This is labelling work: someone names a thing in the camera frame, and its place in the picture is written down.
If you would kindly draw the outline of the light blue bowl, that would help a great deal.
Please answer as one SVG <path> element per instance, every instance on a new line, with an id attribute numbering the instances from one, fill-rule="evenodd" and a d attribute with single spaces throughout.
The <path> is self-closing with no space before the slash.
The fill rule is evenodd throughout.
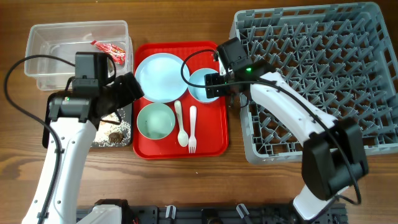
<path id="1" fill-rule="evenodd" d="M 216 73 L 216 70 L 211 68 L 201 68 L 197 71 L 193 72 L 190 76 L 189 82 L 196 85 L 204 85 L 205 84 L 205 75 Z M 197 88 L 189 85 L 188 90 L 190 94 L 200 103 L 212 103 L 218 99 L 218 97 L 207 98 L 206 90 L 204 88 Z"/>

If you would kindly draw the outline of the mint green bowl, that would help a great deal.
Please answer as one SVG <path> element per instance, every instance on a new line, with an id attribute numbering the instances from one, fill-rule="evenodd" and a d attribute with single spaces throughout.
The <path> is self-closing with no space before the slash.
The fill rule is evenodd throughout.
<path id="1" fill-rule="evenodd" d="M 151 103 L 140 110 L 136 124 L 145 138 L 160 140 L 174 130 L 175 115 L 169 106 L 163 103 Z"/>

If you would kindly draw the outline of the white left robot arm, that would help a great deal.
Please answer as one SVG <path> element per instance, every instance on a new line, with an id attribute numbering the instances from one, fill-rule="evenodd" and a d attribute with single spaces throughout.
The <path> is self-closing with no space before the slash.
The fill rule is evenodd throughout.
<path id="1" fill-rule="evenodd" d="M 47 154 L 23 223 L 76 223 L 81 177 L 100 119 L 144 95 L 131 72 L 112 85 L 94 88 L 90 83 L 95 80 L 49 97 Z"/>

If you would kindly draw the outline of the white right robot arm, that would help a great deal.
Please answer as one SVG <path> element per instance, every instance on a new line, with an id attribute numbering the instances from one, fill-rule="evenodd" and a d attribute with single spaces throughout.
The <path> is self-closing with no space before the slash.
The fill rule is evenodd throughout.
<path id="1" fill-rule="evenodd" d="M 246 60 L 227 66 L 231 76 L 206 74 L 208 98 L 248 91 L 256 104 L 272 113 L 299 141 L 305 185 L 292 205 L 301 221 L 323 215 L 342 192 L 369 172 L 362 133 L 353 118 L 339 120 L 293 90 L 266 62 Z"/>

